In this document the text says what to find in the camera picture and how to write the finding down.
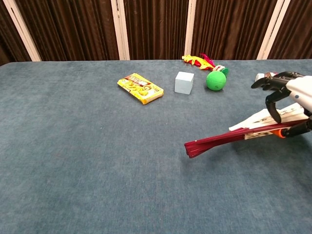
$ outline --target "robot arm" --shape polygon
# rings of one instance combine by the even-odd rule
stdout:
[[[304,114],[309,118],[290,129],[283,129],[283,137],[293,137],[312,130],[312,76],[304,76],[296,72],[282,72],[273,77],[267,76],[257,80],[251,88],[262,87],[263,90],[275,90],[266,97],[266,106],[272,118],[281,123],[281,117],[275,103],[290,96],[304,108]]]

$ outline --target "yellow snack box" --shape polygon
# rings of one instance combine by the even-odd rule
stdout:
[[[162,88],[137,73],[120,79],[117,84],[139,99],[144,105],[164,95]]]

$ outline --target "green ball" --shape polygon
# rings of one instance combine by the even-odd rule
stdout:
[[[213,71],[207,75],[206,78],[207,87],[213,91],[223,89],[226,84],[226,77],[220,71]]]

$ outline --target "curtain fold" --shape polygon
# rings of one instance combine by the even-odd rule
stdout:
[[[16,0],[42,60],[119,59],[110,0]]]
[[[9,62],[31,61],[20,35],[0,0],[0,66]]]
[[[290,1],[268,59],[312,59],[312,1]]]
[[[192,55],[256,59],[277,0],[197,0]]]
[[[188,0],[124,0],[130,59],[181,59]]]

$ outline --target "foam cube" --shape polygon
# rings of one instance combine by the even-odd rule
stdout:
[[[175,78],[175,92],[190,94],[193,87],[194,74],[179,72]]]

